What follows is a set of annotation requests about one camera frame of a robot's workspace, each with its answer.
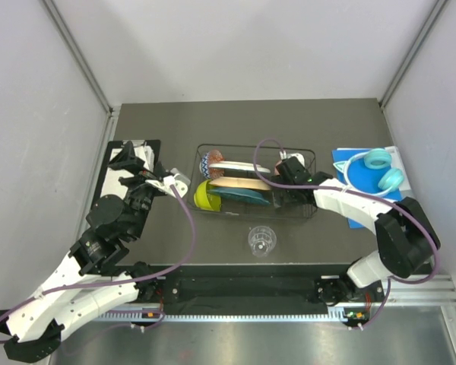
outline patterned bowl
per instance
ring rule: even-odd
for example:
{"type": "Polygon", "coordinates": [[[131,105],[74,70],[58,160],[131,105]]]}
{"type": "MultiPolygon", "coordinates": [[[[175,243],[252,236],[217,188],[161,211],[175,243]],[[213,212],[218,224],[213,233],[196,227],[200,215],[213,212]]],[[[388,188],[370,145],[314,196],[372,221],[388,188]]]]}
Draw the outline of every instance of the patterned bowl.
{"type": "Polygon", "coordinates": [[[206,179],[217,179],[222,177],[225,173],[223,169],[210,169],[209,166],[212,163],[217,163],[225,161],[223,155],[218,150],[211,150],[206,153],[202,158],[201,162],[199,163],[199,170],[203,174],[204,178],[206,179]]]}

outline ear cup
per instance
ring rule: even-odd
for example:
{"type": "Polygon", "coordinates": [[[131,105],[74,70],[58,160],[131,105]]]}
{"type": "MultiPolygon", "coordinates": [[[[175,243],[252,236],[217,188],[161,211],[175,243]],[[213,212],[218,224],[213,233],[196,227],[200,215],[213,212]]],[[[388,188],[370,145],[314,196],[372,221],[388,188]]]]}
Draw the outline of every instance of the ear cup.
{"type": "Polygon", "coordinates": [[[372,170],[381,170],[389,167],[392,156],[384,148],[373,148],[363,158],[365,166],[372,170]]]}
{"type": "Polygon", "coordinates": [[[378,182],[378,187],[381,190],[389,189],[394,192],[404,182],[404,173],[400,169],[391,168],[385,173],[378,182]]]}

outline dish rack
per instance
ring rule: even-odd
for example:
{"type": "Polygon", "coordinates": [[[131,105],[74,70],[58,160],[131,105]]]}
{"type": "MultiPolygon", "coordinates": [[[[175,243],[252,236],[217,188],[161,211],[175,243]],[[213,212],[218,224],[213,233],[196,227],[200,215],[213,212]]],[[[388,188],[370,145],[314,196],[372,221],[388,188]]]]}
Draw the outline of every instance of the dish rack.
{"type": "MultiPolygon", "coordinates": [[[[198,211],[205,214],[217,214],[225,216],[237,217],[253,217],[253,218],[273,218],[281,220],[297,220],[309,219],[316,211],[312,205],[282,205],[281,207],[274,206],[274,197],[272,191],[260,192],[270,205],[255,205],[247,202],[239,202],[235,200],[222,199],[220,211],[208,211],[200,209],[196,206],[194,195],[196,189],[206,180],[203,176],[200,163],[202,157],[211,150],[219,150],[225,160],[236,162],[253,162],[253,154],[255,146],[236,145],[236,144],[200,144],[196,151],[195,162],[191,174],[191,187],[188,192],[188,206],[193,211],[198,211]]],[[[316,158],[315,153],[309,149],[303,148],[285,148],[288,154],[300,153],[304,156],[306,168],[311,174],[316,171],[316,158]]],[[[262,165],[274,172],[275,164],[280,160],[279,149],[275,147],[261,147],[258,152],[257,164],[262,165]]],[[[225,170],[224,176],[230,177],[245,177],[256,178],[255,173],[238,171],[238,170],[225,170]]]]}

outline beige plate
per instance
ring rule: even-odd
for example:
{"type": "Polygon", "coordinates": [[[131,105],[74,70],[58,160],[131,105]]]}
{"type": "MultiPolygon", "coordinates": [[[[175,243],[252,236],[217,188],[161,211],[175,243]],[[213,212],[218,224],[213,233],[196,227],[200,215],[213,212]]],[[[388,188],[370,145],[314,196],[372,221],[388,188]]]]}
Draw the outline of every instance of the beige plate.
{"type": "Polygon", "coordinates": [[[246,179],[243,177],[219,177],[210,182],[212,186],[222,186],[224,188],[242,188],[254,190],[270,190],[271,187],[258,179],[246,179]]]}

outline gray floor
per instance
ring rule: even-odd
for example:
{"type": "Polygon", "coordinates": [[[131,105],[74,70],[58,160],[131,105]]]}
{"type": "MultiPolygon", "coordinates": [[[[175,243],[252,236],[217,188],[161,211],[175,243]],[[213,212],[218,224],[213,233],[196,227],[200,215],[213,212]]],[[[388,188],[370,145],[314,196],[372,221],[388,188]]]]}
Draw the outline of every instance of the gray floor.
{"type": "MultiPolygon", "coordinates": [[[[164,166],[190,176],[202,143],[257,144],[278,138],[287,147],[310,148],[318,170],[334,173],[331,150],[391,144],[376,100],[276,100],[204,103],[127,104],[122,106],[115,139],[162,141],[164,166]]],[[[366,230],[350,230],[347,221],[319,211],[304,224],[195,215],[198,245],[194,263],[352,262],[375,249],[366,230]],[[277,246],[255,258],[247,243],[250,227],[264,224],[277,234],[277,246]]],[[[154,202],[142,238],[129,245],[127,262],[177,262],[189,245],[190,227],[173,198],[154,202]]]]}
{"type": "Polygon", "coordinates": [[[52,365],[456,365],[439,308],[386,308],[363,332],[336,323],[164,323],[144,335],[116,328],[84,347],[109,326],[81,328],[65,342],[79,353],[59,348],[52,365]]]}

